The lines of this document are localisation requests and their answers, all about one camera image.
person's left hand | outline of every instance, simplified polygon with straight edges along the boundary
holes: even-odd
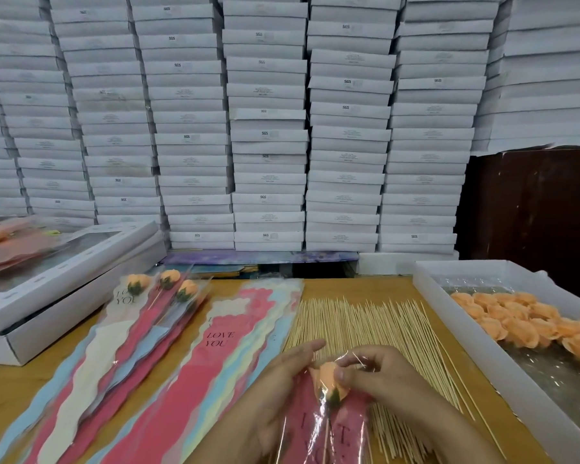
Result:
[[[279,442],[283,413],[294,387],[294,377],[308,367],[314,352],[325,340],[312,340],[280,354],[237,402],[237,407],[253,420],[261,456],[271,453]]]

hand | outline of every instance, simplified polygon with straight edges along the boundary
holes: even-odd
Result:
[[[261,456],[268,455],[279,442],[283,412],[294,389],[294,377],[312,363],[314,352],[325,344],[324,340],[312,340],[278,355],[240,399],[240,407],[249,409],[254,417]]]
[[[422,429],[425,421],[433,417],[433,407],[447,404],[395,347],[361,346],[345,354],[337,364],[342,366],[335,370],[337,382],[369,394],[413,428]],[[354,364],[375,371],[347,367]]]

person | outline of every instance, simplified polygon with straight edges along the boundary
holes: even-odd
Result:
[[[243,396],[211,428],[185,464],[256,464],[276,451],[294,377],[309,366],[324,340],[299,345],[276,358]],[[335,379],[361,390],[428,439],[441,462],[505,462],[466,418],[434,390],[394,347],[369,345],[337,361]],[[374,372],[348,367],[368,364]]]

wooden table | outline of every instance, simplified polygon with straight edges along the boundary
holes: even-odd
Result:
[[[212,283],[212,295],[224,297],[233,295],[243,281],[213,280]],[[345,297],[350,303],[362,303],[365,300],[380,303],[389,299],[392,301],[415,299],[423,301],[427,305],[412,285],[410,277],[379,276],[305,281],[303,299],[323,297]],[[93,453],[107,445],[118,433],[124,422],[133,416],[154,394],[162,382],[168,378],[188,351],[199,325],[206,319],[208,310],[209,305],[198,313],[167,355],[156,365],[139,388],[131,394],[116,416],[103,427],[93,445],[78,463],[85,462]],[[453,335],[449,333],[438,316],[431,310],[429,310],[428,315],[434,331],[453,359],[464,383],[507,456],[508,462],[513,464],[552,462],[526,426],[514,416],[505,401],[496,393],[486,377],[475,366]],[[8,425],[28,407],[32,397],[53,376],[56,367],[70,355],[95,321],[96,316],[84,321],[26,366],[0,366],[0,436]],[[482,424],[478,423],[478,428],[488,439],[490,438],[487,429]],[[372,442],[372,451],[376,454],[374,461],[377,464],[385,463],[384,456],[378,453],[378,446],[375,442]]]

person's right hand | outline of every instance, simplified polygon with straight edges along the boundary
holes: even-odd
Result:
[[[447,411],[447,401],[392,346],[354,348],[337,360],[335,380],[348,389],[363,391],[420,431],[437,411]],[[374,372],[348,367],[363,364]]]

